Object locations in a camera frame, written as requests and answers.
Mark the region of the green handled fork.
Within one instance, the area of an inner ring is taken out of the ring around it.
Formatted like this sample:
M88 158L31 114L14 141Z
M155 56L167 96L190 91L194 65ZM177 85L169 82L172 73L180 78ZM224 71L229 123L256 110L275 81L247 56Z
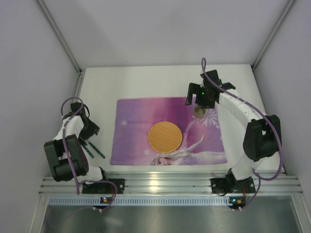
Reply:
M85 149L85 151L88 153L88 155L92 158L92 159L94 159L94 155L93 155L93 153L87 148L87 142L85 142L84 140L80 140L81 141L81 145L82 145L82 147Z

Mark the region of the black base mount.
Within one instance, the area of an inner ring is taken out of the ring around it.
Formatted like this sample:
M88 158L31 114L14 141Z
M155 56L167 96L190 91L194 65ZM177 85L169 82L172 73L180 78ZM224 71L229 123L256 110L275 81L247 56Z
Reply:
M125 179L108 179L110 183L84 184L83 194L123 194Z
M212 178L210 182L212 193L220 196L226 194L253 194L256 191L252 178L240 181L230 181L226 178Z

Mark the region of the purple Frozen placemat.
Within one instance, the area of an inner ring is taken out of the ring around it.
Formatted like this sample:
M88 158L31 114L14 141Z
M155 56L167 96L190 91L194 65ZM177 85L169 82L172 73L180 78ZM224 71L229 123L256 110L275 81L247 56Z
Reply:
M118 100L111 165L226 163L217 108L184 103L182 97Z

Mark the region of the orange round woven plate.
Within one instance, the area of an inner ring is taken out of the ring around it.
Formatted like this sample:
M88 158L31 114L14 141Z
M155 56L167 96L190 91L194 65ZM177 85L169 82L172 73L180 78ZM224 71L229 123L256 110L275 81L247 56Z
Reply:
M160 153L176 151L183 140L180 128L174 123L162 121L153 125L148 132L148 143Z

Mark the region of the aluminium rail beam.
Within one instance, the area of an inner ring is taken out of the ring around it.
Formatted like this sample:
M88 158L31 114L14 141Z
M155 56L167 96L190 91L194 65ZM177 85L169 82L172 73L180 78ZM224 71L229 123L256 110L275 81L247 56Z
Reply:
M222 178L223 173L171 173L171 172L111 172L108 177L111 179L124 179L125 195L212 195L212 189L216 185L211 183L213 178ZM303 190L299 179L296 176L288 176L282 173L272 181L259 182L253 177L254 183L251 187L259 189L261 196L287 196L301 195Z

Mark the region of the right aluminium frame post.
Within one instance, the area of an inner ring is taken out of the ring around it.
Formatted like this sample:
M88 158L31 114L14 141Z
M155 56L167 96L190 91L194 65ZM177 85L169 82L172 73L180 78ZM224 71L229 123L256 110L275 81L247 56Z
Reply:
M251 69L254 72L261 60L263 59L265 53L268 51L269 47L272 45L276 35L281 29L282 25L285 23L287 17L291 13L292 9L296 4L296 0L287 0L285 6L282 8L279 16L277 17L275 23L273 24L271 30L269 31L267 37L264 40L263 45L261 46L257 56L255 57L254 62L251 65Z

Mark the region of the aluminium frame post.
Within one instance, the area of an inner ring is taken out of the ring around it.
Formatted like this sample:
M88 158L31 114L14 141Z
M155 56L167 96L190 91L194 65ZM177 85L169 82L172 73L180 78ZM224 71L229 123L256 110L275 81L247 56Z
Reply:
M251 69L254 72L261 60L263 59L265 53L268 51L269 47L272 45L276 35L281 29L282 25L285 23L287 17L291 13L292 9L296 4L296 0L287 0L285 6L282 8L279 16L277 17L275 23L273 24L271 30L269 31L267 37L264 40L263 45L261 46L257 56L255 57L254 62L251 65Z
M65 54L67 55L67 57L69 58L71 64L73 65L74 69L78 72L81 73L82 69L80 68L78 62L76 61L71 49L69 48L62 32L60 31L57 23L55 22L52 14L50 13L47 5L45 4L45 2L43 0L35 0L36 4L38 5L40 11L43 13L45 19L47 20L48 24L50 25L53 33L55 34L55 36L57 37L63 51L65 52Z

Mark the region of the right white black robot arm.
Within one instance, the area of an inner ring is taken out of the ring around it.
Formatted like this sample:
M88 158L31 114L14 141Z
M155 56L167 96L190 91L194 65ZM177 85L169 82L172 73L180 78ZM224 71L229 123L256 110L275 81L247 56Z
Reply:
M275 179L283 168L281 122L276 115L265 115L251 103L238 96L231 83L223 83L216 70L203 72L201 84L190 83L186 105L196 103L203 109L213 109L218 104L227 109L245 128L244 154L230 169L235 180L241 181L259 174L256 168L264 159L279 153L279 167Z

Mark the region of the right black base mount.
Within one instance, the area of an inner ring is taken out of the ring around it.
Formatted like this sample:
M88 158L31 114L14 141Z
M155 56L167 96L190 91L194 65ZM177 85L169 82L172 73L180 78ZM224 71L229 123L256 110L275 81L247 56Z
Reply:
M253 194L256 191L252 178L240 181L230 181L226 178L212 178L210 182L212 193L220 196L226 194Z

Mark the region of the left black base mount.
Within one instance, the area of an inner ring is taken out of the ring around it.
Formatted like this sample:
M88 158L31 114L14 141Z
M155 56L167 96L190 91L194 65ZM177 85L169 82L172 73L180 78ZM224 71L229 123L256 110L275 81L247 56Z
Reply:
M123 194L125 179L108 179L110 183L84 184L83 194Z

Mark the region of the left aluminium frame post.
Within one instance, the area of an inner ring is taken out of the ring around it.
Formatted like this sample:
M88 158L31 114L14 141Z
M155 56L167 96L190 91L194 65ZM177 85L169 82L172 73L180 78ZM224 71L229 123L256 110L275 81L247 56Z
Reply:
M50 25L53 33L55 34L55 36L57 37L63 51L65 52L65 54L67 55L67 57L69 58L71 64L73 65L74 69L78 72L81 73L82 69L80 68L78 62L76 61L71 49L69 48L62 32L60 31L57 23L55 22L52 14L50 13L47 5L45 4L45 2L43 0L35 0L36 4L38 5L40 11L43 13L45 19L47 20L48 24Z

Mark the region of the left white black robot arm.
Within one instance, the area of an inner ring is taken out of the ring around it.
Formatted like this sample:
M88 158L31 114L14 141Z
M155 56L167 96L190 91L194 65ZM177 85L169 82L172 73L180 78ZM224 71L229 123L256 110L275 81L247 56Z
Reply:
M70 181L86 177L88 181L105 180L99 166L89 165L86 154L88 139L98 135L100 128L89 119L89 109L80 102L70 105L70 112L63 116L57 136L44 144L52 177L55 181Z

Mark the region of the small beige cup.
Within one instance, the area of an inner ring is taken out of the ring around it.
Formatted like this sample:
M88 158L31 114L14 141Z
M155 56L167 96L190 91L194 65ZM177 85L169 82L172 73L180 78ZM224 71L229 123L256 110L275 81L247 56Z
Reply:
M196 119L203 119L206 117L206 109L200 106L196 106L193 110L193 116Z

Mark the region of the green handled spoon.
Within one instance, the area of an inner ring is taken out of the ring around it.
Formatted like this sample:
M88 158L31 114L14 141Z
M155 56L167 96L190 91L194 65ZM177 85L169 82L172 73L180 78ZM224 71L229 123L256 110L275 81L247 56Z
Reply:
M103 158L105 159L105 155L91 142L89 142L89 145Z

